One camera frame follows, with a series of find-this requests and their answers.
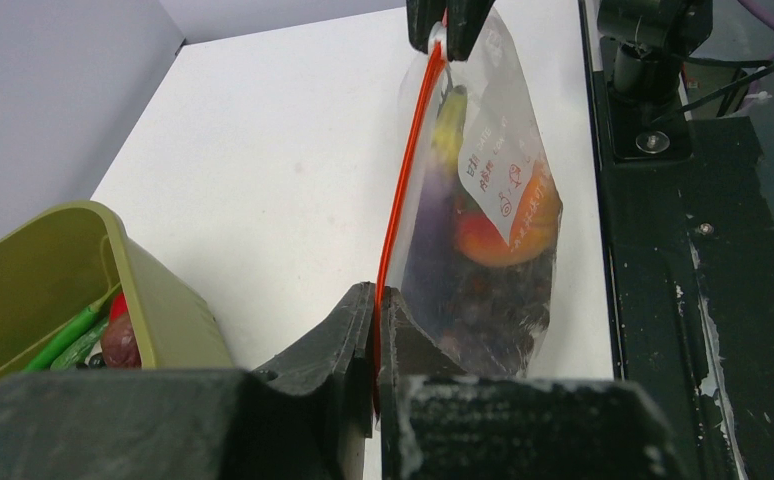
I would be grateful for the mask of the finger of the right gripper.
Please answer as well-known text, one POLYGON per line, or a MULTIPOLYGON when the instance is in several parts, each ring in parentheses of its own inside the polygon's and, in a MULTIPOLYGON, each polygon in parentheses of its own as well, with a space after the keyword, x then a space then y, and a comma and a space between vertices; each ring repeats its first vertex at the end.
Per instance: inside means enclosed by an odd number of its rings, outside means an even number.
POLYGON ((469 58, 494 3, 494 0, 446 2, 446 43, 449 61, 466 61, 469 58))
POLYGON ((406 0, 405 10, 409 43, 416 51, 427 54, 431 31, 442 20, 447 1, 406 0))

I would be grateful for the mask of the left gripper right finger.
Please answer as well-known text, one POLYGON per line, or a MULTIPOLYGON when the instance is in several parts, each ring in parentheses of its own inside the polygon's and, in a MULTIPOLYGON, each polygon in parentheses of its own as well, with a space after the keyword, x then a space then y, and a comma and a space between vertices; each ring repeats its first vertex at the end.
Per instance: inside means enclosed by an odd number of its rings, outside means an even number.
POLYGON ((668 421, 637 384, 468 375, 414 324, 379 308, 386 479, 682 479, 668 421))

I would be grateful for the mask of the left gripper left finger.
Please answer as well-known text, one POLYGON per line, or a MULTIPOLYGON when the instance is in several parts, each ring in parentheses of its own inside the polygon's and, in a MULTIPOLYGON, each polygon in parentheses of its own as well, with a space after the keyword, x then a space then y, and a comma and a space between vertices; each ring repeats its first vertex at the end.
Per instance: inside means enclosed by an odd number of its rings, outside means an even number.
POLYGON ((252 371, 75 370, 0 381, 0 479, 359 479, 375 287, 252 371))

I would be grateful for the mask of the clear zip bag orange zipper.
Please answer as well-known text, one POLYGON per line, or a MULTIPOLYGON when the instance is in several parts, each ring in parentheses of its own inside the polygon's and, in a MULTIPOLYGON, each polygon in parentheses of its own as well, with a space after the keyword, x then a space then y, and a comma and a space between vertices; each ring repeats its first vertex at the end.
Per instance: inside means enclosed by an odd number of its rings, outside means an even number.
POLYGON ((512 35, 490 4, 410 2, 420 52, 377 276, 425 374, 528 376, 550 323, 563 204, 512 35))

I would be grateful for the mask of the peach toy fruit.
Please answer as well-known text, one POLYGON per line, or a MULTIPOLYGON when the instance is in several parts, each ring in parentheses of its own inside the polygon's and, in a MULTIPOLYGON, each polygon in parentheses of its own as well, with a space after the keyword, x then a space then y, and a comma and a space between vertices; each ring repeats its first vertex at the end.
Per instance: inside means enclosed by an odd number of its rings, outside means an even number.
POLYGON ((514 211, 506 237, 468 201, 456 207, 455 246, 468 259, 485 267, 509 267, 532 261, 555 247, 562 201, 545 160, 538 161, 514 211))

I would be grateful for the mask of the olive green plastic bin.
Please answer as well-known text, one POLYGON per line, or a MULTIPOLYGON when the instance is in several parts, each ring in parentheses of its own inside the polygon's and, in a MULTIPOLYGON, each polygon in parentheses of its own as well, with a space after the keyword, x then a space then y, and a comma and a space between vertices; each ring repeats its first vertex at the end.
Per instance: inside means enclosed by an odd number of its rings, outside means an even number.
POLYGON ((232 366, 208 303, 131 239, 113 210, 75 201, 0 240, 0 380, 114 286, 125 293, 144 368, 232 366))

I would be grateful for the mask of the dark red grape bunch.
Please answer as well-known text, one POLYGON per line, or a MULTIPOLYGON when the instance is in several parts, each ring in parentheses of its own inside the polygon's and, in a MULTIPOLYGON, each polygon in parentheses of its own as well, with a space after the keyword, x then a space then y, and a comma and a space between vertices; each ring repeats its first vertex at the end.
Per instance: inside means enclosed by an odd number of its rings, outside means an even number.
POLYGON ((463 255, 456 279, 435 309, 435 344, 478 376, 525 377, 550 324, 556 254, 487 267, 463 255))

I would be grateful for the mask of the purple toy eggplant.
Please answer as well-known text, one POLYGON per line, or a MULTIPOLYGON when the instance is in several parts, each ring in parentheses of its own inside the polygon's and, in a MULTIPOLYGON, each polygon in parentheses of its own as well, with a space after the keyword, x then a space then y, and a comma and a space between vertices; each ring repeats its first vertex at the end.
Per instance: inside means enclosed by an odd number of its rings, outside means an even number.
POLYGON ((423 150, 422 187, 401 286, 414 321, 431 334, 443 329, 454 287, 454 200, 467 104, 464 85, 448 90, 423 150))

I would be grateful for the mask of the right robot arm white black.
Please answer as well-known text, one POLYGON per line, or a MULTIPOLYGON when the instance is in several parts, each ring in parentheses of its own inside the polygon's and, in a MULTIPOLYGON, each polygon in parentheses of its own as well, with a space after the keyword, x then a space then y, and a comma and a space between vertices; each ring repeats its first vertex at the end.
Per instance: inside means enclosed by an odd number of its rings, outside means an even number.
MULTIPOLYGON (((494 0, 405 2, 411 46, 447 61, 466 61, 482 27, 494 8, 494 0)), ((711 1, 601 1, 599 32, 624 45, 655 52, 658 58, 685 59, 711 34, 711 1)))

